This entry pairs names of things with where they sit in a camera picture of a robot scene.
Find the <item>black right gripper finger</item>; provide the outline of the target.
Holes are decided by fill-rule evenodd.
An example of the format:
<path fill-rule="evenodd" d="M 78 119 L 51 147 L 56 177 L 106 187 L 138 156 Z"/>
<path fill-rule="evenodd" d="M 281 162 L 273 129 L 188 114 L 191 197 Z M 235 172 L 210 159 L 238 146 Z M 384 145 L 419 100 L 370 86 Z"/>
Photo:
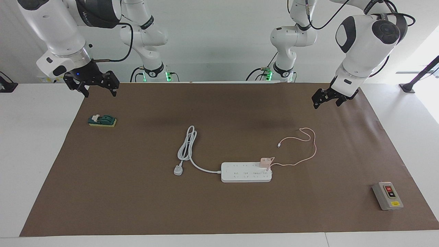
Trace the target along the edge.
<path fill-rule="evenodd" d="M 120 81 L 116 75 L 114 75 L 113 71 L 108 71 L 103 74 L 103 87 L 108 89 L 113 97 L 116 97 L 119 85 Z"/>
<path fill-rule="evenodd" d="M 64 82 L 70 90 L 78 91 L 84 95 L 84 97 L 89 97 L 89 91 L 86 89 L 85 82 L 76 81 L 70 73 L 64 74 Z"/>

